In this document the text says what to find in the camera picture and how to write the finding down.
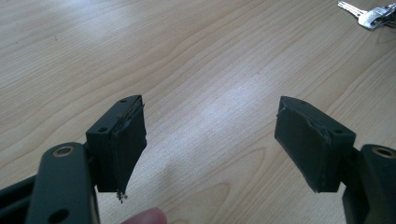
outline round hole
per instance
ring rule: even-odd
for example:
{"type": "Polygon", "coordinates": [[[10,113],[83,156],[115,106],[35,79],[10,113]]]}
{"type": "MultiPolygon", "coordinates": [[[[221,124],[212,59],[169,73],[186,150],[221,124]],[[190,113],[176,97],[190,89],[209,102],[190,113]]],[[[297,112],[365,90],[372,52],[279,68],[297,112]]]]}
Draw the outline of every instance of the round hole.
{"type": "Polygon", "coordinates": [[[396,153],[387,148],[375,147],[373,148],[373,152],[388,159],[396,159],[396,153]]]}
{"type": "Polygon", "coordinates": [[[104,133],[105,131],[107,131],[107,128],[100,128],[100,129],[98,130],[99,133],[104,133]]]}
{"type": "Polygon", "coordinates": [[[52,215],[49,216],[49,223],[60,223],[67,219],[68,216],[69,211],[67,209],[61,209],[52,213],[52,215]]]}
{"type": "Polygon", "coordinates": [[[64,157],[70,155],[74,150],[74,147],[60,147],[53,151],[52,155],[54,157],[64,157]]]}

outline light wood surface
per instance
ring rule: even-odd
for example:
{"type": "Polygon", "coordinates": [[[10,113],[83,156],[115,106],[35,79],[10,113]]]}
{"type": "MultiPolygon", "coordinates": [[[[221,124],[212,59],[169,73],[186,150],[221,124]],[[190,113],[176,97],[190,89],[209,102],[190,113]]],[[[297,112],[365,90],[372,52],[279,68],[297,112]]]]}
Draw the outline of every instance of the light wood surface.
{"type": "Polygon", "coordinates": [[[143,95],[148,147],[126,202],[98,195],[103,223],[345,223],[344,187],[312,192],[274,139],[281,95],[396,148],[396,30],[336,1],[2,1],[0,37],[0,189],[143,95]]]}

